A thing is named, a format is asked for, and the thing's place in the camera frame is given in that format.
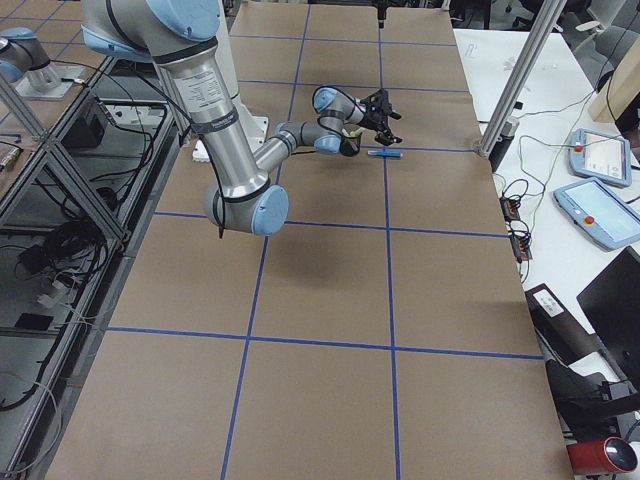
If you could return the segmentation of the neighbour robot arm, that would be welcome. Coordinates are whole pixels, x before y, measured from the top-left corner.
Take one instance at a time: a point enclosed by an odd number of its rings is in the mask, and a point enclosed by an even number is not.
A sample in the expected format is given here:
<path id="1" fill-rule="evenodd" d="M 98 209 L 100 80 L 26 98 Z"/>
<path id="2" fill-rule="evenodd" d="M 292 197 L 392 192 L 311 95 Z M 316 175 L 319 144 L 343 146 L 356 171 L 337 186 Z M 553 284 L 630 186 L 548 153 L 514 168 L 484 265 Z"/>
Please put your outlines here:
<path id="1" fill-rule="evenodd" d="M 29 28 L 1 32 L 1 77 L 25 99 L 62 99 L 73 85 L 85 85 L 83 72 L 82 66 L 55 64 Z"/>

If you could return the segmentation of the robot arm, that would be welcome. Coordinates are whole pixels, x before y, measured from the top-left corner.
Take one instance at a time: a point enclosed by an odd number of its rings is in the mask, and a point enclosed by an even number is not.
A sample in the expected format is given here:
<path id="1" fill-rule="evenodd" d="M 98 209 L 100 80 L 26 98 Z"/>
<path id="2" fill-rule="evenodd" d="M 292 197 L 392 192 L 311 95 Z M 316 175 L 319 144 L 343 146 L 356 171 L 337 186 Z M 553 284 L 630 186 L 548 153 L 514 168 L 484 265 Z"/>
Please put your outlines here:
<path id="1" fill-rule="evenodd" d="M 205 211 L 220 231 L 276 234 L 289 210 L 285 189 L 270 174 L 301 146 L 323 154 L 353 156 L 357 141 L 345 125 L 375 132 L 376 142 L 400 142 L 389 127 L 400 119 L 386 90 L 358 99 L 321 86 L 312 103 L 315 122 L 284 122 L 257 150 L 242 129 L 240 113 L 216 61 L 223 23 L 216 1 L 85 1 L 85 44 L 106 56 L 151 63 L 165 70 L 177 89 L 191 129 L 203 143 L 216 175 Z"/>

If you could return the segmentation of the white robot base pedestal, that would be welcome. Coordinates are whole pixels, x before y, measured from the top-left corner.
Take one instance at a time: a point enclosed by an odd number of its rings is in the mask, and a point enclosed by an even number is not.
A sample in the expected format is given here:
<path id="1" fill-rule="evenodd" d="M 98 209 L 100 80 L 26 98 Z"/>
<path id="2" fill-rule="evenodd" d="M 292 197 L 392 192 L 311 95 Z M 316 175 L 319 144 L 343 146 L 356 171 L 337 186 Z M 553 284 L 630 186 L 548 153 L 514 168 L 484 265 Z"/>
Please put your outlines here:
<path id="1" fill-rule="evenodd" d="M 218 1 L 217 4 L 219 8 L 219 26 L 216 31 L 218 44 L 215 54 L 210 55 L 207 63 L 211 63 L 213 59 L 216 60 L 220 79 L 224 82 L 228 96 L 237 110 L 239 124 L 248 141 L 251 153 L 255 154 L 266 139 L 269 120 L 267 117 L 252 114 L 241 99 L 226 22 L 227 14 L 224 12 L 224 2 Z"/>

